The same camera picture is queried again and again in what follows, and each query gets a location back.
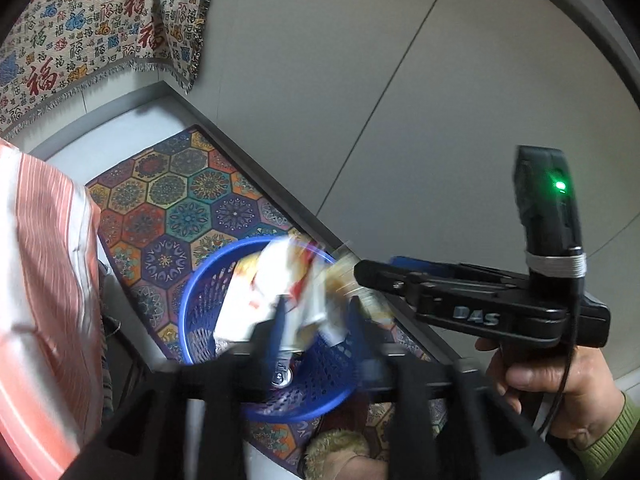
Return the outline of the green sleeve forearm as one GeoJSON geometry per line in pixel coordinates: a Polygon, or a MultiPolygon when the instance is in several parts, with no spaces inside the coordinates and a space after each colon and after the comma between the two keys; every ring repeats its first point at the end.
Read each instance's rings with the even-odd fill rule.
{"type": "Polygon", "coordinates": [[[613,426],[588,448],[570,448],[582,463],[587,479],[616,479],[639,454],[639,408],[624,394],[625,404],[613,426]]]}

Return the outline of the person's right hand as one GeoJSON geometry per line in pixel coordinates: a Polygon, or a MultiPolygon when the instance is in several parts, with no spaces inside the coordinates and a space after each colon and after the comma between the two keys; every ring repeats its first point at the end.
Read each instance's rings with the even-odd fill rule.
{"type": "Polygon", "coordinates": [[[498,344],[480,338],[480,351],[492,351],[487,374],[495,382],[500,396],[514,411],[521,411],[524,392],[556,393],[562,391],[563,402],[551,425],[551,434],[571,440],[584,450],[597,442],[620,417],[625,396],[616,387],[608,364],[599,349],[578,347],[574,351],[570,374],[563,377],[564,362],[553,359],[533,363],[503,363],[498,344]]]}

